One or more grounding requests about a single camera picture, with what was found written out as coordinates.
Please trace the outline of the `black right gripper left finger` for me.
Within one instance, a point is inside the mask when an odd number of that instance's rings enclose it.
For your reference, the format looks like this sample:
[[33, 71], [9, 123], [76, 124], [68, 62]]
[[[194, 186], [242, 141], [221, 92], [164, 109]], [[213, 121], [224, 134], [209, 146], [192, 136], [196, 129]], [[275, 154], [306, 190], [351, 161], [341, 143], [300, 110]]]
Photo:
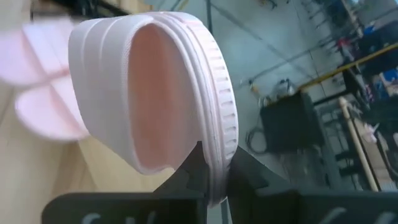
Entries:
[[43, 224], [204, 224], [206, 219], [207, 166], [201, 142], [152, 193], [68, 193], [42, 211]]

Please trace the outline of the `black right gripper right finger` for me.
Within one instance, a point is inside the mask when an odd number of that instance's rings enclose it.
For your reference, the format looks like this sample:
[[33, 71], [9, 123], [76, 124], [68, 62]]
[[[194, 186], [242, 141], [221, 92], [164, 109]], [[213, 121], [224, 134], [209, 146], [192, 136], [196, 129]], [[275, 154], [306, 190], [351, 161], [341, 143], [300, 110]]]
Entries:
[[396, 193], [293, 185], [241, 148], [227, 196], [233, 223], [397, 223]]

